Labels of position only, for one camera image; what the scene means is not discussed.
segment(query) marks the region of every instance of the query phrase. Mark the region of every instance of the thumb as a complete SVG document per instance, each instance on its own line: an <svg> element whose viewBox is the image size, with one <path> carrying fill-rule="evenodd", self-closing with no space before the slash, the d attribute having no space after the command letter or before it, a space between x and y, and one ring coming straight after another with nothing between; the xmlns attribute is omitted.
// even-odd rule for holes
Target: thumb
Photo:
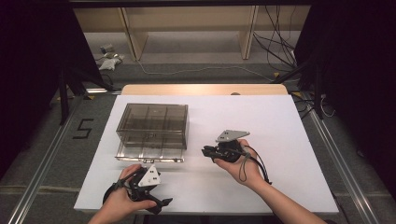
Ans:
<svg viewBox="0 0 396 224"><path fill-rule="evenodd" d="M141 202L134 202L134 210L143 210L143 209L149 209L150 207L154 207L157 204L154 201L151 200L145 200Z"/></svg>
<svg viewBox="0 0 396 224"><path fill-rule="evenodd" d="M221 160L221 159L214 159L214 163L217 164L219 167L221 167L224 170L227 170L227 167L229 163L227 161Z"/></svg>

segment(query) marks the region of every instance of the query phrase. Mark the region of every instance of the finger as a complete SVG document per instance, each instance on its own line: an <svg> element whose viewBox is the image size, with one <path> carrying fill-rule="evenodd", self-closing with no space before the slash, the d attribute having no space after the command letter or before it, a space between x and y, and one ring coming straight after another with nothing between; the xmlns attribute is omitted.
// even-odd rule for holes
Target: finger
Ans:
<svg viewBox="0 0 396 224"><path fill-rule="evenodd" d="M251 147L247 147L248 151L250 153L250 156L253 157L254 159L257 159L257 153L255 150L253 150Z"/></svg>
<svg viewBox="0 0 396 224"><path fill-rule="evenodd" d="M154 201L151 200L145 200L145 201L141 201L141 202L134 202L134 211L136 210L143 210L143 209L149 209L151 207L156 206L157 204Z"/></svg>
<svg viewBox="0 0 396 224"><path fill-rule="evenodd" d="M248 146L248 141L246 139L238 139L238 142L242 146Z"/></svg>
<svg viewBox="0 0 396 224"><path fill-rule="evenodd" d="M122 170L121 174L120 174L120 179L124 178L125 176L135 172L136 170L138 170L141 167L140 164L133 164L130 165L128 167L126 167L125 169Z"/></svg>
<svg viewBox="0 0 396 224"><path fill-rule="evenodd" d="M227 170L230 167L230 163L221 159L214 159L214 163L220 168Z"/></svg>

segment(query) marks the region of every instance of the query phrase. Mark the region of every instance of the hand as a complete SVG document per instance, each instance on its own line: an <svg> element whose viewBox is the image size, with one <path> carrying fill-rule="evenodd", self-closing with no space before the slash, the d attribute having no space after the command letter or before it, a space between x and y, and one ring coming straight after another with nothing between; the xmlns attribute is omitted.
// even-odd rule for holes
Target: hand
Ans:
<svg viewBox="0 0 396 224"><path fill-rule="evenodd" d="M241 146L248 146L248 141L245 139L238 139ZM251 157L257 159L257 154L250 148L248 148ZM263 180L262 175L259 171L259 166L252 160L245 161L245 172L244 172L244 160L246 157L241 156L238 161L231 163L221 159L214 159L222 169L226 170L239 184L245 185L249 188L252 187L253 183L257 183L259 180Z"/></svg>
<svg viewBox="0 0 396 224"><path fill-rule="evenodd" d="M122 173L120 174L120 179L138 170L140 166L140 164L135 164L123 169ZM157 204L150 200L133 202L128 197L126 188L119 188L110 193L102 208L95 214L95 216L92 217L89 223L117 222L127 217L134 211L149 209L155 205Z"/></svg>

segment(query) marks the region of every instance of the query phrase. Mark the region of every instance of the dark wall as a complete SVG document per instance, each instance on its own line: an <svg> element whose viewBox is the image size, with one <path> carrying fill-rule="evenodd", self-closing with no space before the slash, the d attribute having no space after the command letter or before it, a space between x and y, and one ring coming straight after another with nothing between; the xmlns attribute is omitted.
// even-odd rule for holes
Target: dark wall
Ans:
<svg viewBox="0 0 396 224"><path fill-rule="evenodd" d="M326 8L314 10L312 14L320 14L321 10L327 13ZM344 4L335 15L341 22L331 32L329 45L334 47L325 49L320 58L323 91L356 139L357 149L364 153L396 199L395 3ZM308 16L308 20L308 25L318 23L315 17ZM300 46L317 42L310 35L318 32L314 27L304 29ZM296 53L300 53L301 61L307 60L306 49L299 51ZM303 76L306 87L314 83L312 73Z"/></svg>
<svg viewBox="0 0 396 224"><path fill-rule="evenodd" d="M70 68L102 78L72 8L1 1L0 29L2 176L49 109L61 70L79 93L83 78Z"/></svg>
<svg viewBox="0 0 396 224"><path fill-rule="evenodd" d="M18 1L0 3L0 176L25 146L57 89L57 68L43 49L32 12Z"/></svg>

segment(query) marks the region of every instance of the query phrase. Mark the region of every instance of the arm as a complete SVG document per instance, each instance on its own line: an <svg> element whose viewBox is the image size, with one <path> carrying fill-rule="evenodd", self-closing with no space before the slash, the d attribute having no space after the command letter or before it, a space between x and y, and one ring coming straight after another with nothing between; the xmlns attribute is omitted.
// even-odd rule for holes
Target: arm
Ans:
<svg viewBox="0 0 396 224"><path fill-rule="evenodd" d="M122 170L120 179L140 168L140 164L131 165ZM134 211L148 209L157 205L154 201L133 202L126 188L111 192L101 209L92 217L90 224L113 223L122 220Z"/></svg>
<svg viewBox="0 0 396 224"><path fill-rule="evenodd" d="M248 146L246 140L239 140L239 143ZM256 153L252 150L250 150L250 153L252 157L257 158ZM246 181L241 180L239 169L243 159L241 157L235 163L215 159L215 163L226 170L238 183L256 192L284 223L325 223L315 214L265 182L260 174L259 167L253 161L247 160L245 164Z"/></svg>

